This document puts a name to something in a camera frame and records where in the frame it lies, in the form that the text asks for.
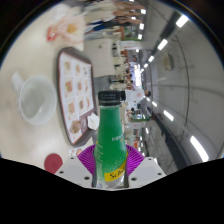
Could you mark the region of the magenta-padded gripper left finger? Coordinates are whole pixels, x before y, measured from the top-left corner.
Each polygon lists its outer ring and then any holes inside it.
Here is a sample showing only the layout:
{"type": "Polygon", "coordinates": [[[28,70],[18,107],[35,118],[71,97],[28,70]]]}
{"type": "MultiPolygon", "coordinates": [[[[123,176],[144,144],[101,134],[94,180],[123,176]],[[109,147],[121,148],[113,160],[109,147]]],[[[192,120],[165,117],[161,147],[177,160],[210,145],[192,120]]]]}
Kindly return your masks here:
{"type": "Polygon", "coordinates": [[[56,175],[84,188],[96,185],[94,145],[77,149],[56,172],[56,175]]]}

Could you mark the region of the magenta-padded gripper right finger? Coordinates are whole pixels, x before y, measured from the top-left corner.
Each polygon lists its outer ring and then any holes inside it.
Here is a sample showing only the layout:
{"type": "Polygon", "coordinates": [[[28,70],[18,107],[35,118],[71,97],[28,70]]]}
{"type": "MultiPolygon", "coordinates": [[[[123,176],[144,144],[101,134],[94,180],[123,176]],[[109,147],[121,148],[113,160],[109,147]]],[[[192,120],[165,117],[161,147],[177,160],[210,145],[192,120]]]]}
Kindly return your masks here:
{"type": "Polygon", "coordinates": [[[127,146],[125,187],[140,188],[166,176],[153,157],[144,157],[137,149],[127,146]]]}

